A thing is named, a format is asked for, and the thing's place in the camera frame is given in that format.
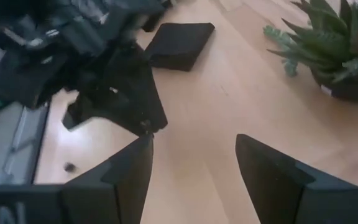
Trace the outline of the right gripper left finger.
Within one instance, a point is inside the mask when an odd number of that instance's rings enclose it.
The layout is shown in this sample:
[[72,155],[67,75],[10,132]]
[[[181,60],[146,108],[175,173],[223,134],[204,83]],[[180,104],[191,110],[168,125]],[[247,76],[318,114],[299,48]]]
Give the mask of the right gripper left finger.
[[146,134],[67,182],[70,224],[140,224],[152,174],[154,136]]

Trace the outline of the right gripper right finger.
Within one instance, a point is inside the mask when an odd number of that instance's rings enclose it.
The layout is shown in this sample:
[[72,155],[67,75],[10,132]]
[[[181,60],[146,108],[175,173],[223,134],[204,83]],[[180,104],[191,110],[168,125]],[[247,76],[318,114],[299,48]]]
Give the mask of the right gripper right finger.
[[246,134],[236,136],[235,151],[241,177],[261,224],[295,224],[308,184],[334,190],[357,187]]

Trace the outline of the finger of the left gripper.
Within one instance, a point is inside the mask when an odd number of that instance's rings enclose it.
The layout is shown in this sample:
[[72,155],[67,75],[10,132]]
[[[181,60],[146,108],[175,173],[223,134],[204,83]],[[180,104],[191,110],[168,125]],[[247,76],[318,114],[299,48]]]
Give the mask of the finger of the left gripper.
[[152,68],[137,43],[118,48],[104,80],[124,100],[122,106],[114,104],[114,123],[137,136],[156,133],[167,126]]
[[102,118],[112,122],[112,95],[101,96],[80,93],[76,100],[68,105],[62,119],[62,124],[68,130],[73,130],[85,124],[91,118]]

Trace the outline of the black square box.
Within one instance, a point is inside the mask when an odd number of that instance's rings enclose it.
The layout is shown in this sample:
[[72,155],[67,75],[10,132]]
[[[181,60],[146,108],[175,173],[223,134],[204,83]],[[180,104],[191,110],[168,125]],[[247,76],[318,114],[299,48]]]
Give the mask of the black square box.
[[150,65],[189,72],[215,30],[210,23],[163,23],[145,49]]

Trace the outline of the potted green succulent plant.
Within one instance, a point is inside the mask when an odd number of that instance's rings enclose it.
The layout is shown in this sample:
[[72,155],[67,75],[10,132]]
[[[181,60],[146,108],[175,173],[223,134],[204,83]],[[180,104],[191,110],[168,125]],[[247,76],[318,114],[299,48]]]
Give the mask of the potted green succulent plant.
[[300,0],[295,3],[309,17],[307,27],[284,23],[290,32],[265,26],[263,33],[279,46],[285,73],[297,74],[303,64],[329,96],[358,102],[358,1],[341,0],[335,11],[327,0]]

